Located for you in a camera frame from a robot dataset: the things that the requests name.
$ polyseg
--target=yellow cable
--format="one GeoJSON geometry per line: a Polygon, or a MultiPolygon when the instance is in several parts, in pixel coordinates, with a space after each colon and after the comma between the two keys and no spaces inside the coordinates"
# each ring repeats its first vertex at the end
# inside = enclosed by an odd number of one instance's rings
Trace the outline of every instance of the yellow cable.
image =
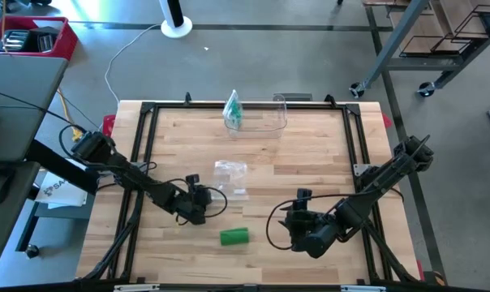
{"type": "Polygon", "coordinates": [[[6,15],[6,9],[7,9],[7,1],[3,0],[3,5],[2,5],[2,46],[3,46],[3,50],[6,53],[9,53],[9,51],[7,51],[7,47],[5,46],[5,15],[6,15]]]}
{"type": "MultiPolygon", "coordinates": [[[[63,112],[65,112],[65,118],[67,118],[68,122],[74,123],[74,120],[72,120],[72,117],[68,114],[67,103],[65,102],[65,97],[63,96],[63,92],[61,91],[61,88],[58,88],[58,95],[59,95],[59,99],[61,100],[61,105],[63,106],[63,112]]],[[[79,141],[83,136],[83,132],[76,129],[75,127],[72,127],[72,132],[74,133],[72,136],[72,141],[74,142],[79,141]]]]}

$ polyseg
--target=concrete floor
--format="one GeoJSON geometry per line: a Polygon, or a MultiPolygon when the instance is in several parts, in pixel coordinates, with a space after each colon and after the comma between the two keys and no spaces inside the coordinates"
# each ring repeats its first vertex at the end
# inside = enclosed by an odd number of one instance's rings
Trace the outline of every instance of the concrete floor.
{"type": "MultiPolygon", "coordinates": [[[[195,24],[368,25],[360,0],[337,7],[330,0],[182,0],[195,24]]],[[[385,11],[375,9],[380,26],[389,25],[385,11]]],[[[65,15],[70,20],[131,24],[160,23],[157,1],[54,0],[52,7],[30,7],[25,15],[65,15]]],[[[117,106],[104,82],[109,60],[139,30],[86,29],[74,25],[80,38],[62,81],[65,95],[95,123],[117,106]]],[[[386,39],[388,33],[382,33],[386,39]]],[[[189,91],[195,100],[224,100],[235,88],[247,99],[269,98],[275,92],[327,93],[351,101],[348,87],[364,77],[375,60],[370,32],[289,32],[195,30],[181,40],[150,31],[115,62],[110,76],[122,99],[181,100],[189,91]]],[[[437,72],[392,72],[394,90],[410,135],[431,135],[436,152],[430,170],[420,175],[423,192],[446,276],[452,286],[490,290],[490,48],[457,79],[433,97],[414,91],[437,72]]],[[[363,101],[379,101],[390,115],[382,80],[363,101]]],[[[61,113],[55,99],[51,110],[61,113]]],[[[88,125],[71,108],[77,123],[88,125]]],[[[63,125],[47,117],[37,138],[57,152],[63,125]]],[[[398,142],[394,128],[390,143],[398,142]]],[[[401,188],[416,255],[428,267],[415,205],[407,181],[401,188]]],[[[86,230],[84,221],[43,219],[32,243],[42,257],[24,259],[14,246],[30,210],[24,211],[0,259],[0,286],[69,281],[86,230]]]]}

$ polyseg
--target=green object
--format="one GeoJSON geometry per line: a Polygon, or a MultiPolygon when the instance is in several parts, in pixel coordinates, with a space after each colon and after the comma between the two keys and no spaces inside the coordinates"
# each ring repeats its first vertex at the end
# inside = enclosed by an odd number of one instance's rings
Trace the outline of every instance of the green object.
{"type": "Polygon", "coordinates": [[[233,230],[220,231],[220,243],[222,246],[232,244],[248,243],[248,228],[237,228],[233,230]]]}
{"type": "Polygon", "coordinates": [[[226,126],[233,130],[238,130],[242,125],[243,106],[239,101],[238,93],[233,90],[223,108],[223,118],[226,126]]]}

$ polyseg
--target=clear plastic container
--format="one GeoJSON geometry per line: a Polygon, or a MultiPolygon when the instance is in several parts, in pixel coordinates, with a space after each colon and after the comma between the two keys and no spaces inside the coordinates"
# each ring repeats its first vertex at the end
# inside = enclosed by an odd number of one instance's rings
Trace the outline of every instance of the clear plastic container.
{"type": "Polygon", "coordinates": [[[240,121],[224,118],[227,131],[232,138],[280,138],[288,123],[286,101],[281,94],[276,94],[273,101],[250,105],[241,103],[240,121]]]}

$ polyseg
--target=butcher block tabletop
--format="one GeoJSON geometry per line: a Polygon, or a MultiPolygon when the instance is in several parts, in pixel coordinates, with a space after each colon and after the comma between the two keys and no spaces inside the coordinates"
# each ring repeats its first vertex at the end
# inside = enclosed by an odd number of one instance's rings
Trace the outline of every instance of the butcher block tabletop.
{"type": "MultiPolygon", "coordinates": [[[[131,155],[141,104],[121,101],[118,108],[112,137],[126,157],[131,155]]],[[[391,148],[380,106],[361,102],[359,107],[371,163],[383,164],[391,157],[391,148]]],[[[247,163],[247,195],[229,200],[223,214],[197,226],[178,225],[175,216],[144,197],[131,279],[182,284],[354,284],[357,279],[368,280],[360,232],[347,243],[335,242],[319,259],[304,252],[280,251],[267,241],[265,223],[273,206],[294,199],[298,188],[311,189],[313,195],[354,192],[341,111],[289,109],[287,117],[279,139],[232,139],[221,109],[160,109],[151,156],[157,168],[150,170],[151,177],[165,181],[199,174],[200,183],[212,186],[215,161],[241,161],[247,163]],[[221,246],[221,230],[241,227],[248,228],[249,243],[221,246]]],[[[150,119],[148,114],[139,161],[144,159],[150,119]]],[[[100,186],[112,182],[104,178],[100,186]]],[[[123,189],[118,186],[97,193],[77,277],[90,272],[113,242],[122,197],[123,189]]],[[[339,199],[311,200],[308,209],[325,212],[339,199]]],[[[409,273],[419,277],[402,199],[390,191],[379,205],[389,247],[409,273]]],[[[222,206],[222,200],[214,200],[207,214],[222,206]]],[[[284,216],[285,212],[276,211],[269,227],[278,246],[290,245],[288,231],[277,223],[284,216]]],[[[378,248],[372,245],[377,272],[383,275],[378,248]]],[[[123,270],[126,246],[127,242],[118,273],[123,270]]]]}

